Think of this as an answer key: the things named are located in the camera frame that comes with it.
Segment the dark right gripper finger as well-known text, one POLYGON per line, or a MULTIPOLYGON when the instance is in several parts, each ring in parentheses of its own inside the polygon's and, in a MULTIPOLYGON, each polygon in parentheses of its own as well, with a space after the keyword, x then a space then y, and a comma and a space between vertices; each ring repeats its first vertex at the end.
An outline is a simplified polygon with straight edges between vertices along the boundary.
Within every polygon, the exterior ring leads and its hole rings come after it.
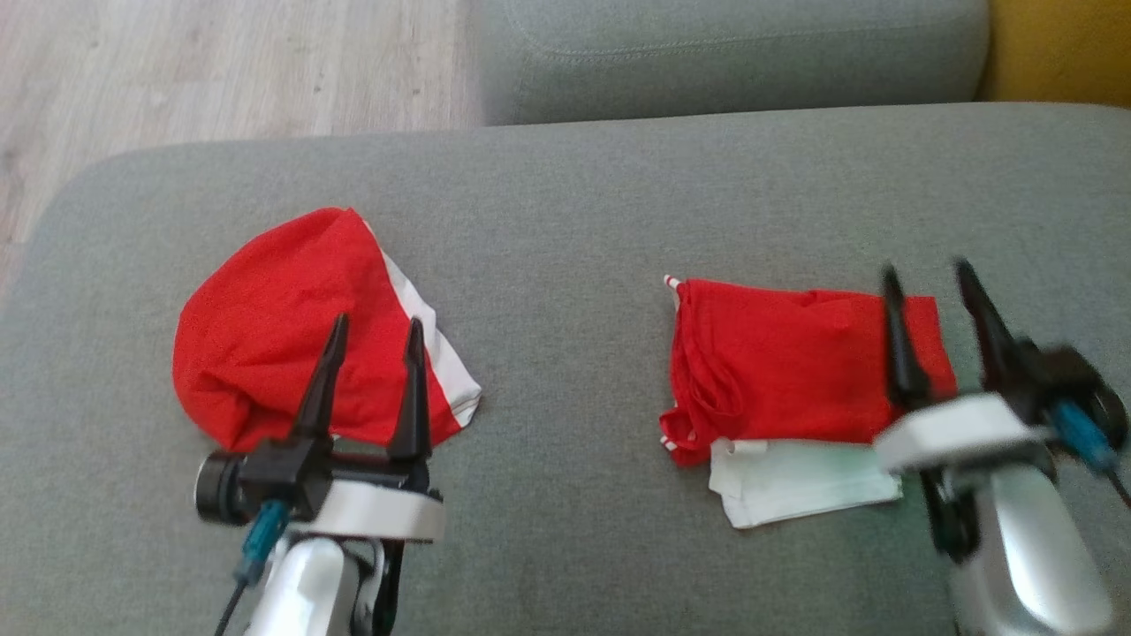
POLYGON ((887 337, 887 389, 893 407, 929 406, 930 378, 922 369, 910 337, 906 296, 892 265, 884 265, 884 336, 887 337))
POLYGON ((968 259, 957 259, 956 280, 978 343, 982 390, 1001 396, 1015 414, 1029 416, 1030 387, 1021 371, 1013 334, 968 259))

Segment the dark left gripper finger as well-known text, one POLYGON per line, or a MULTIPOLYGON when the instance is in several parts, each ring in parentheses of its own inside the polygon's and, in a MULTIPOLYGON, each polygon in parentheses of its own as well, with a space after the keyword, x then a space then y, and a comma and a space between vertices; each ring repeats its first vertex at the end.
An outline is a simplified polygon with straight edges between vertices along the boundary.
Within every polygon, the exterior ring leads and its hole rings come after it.
POLYGON ((432 454, 429 430, 428 344, 423 323, 411 321, 404 355, 406 383, 402 393, 399 423, 389 442, 392 462, 420 462, 432 454))
POLYGON ((292 426, 292 438, 329 438, 337 375, 345 359, 348 330, 348 313, 337 315, 322 354, 316 362, 314 373, 307 384, 307 393, 300 402, 292 426))

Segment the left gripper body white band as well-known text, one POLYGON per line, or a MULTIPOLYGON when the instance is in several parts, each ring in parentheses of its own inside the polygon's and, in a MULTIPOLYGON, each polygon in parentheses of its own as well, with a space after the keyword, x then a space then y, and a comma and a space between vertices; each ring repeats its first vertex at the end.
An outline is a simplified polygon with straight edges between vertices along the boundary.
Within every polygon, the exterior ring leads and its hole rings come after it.
POLYGON ((402 542, 444 538, 444 500, 429 485, 428 456, 390 459, 362 452, 316 455, 316 475, 328 481, 314 516, 296 517, 316 535, 402 542))

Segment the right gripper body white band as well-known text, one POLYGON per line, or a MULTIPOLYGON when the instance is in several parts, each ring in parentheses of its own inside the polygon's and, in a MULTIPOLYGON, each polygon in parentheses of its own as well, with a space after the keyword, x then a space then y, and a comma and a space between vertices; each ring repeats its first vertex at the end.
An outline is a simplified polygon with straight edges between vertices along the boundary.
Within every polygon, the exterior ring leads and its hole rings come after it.
POLYGON ((959 396, 904 414, 877 435, 874 452, 887 472, 956 466, 1046 442, 998 393, 959 396))

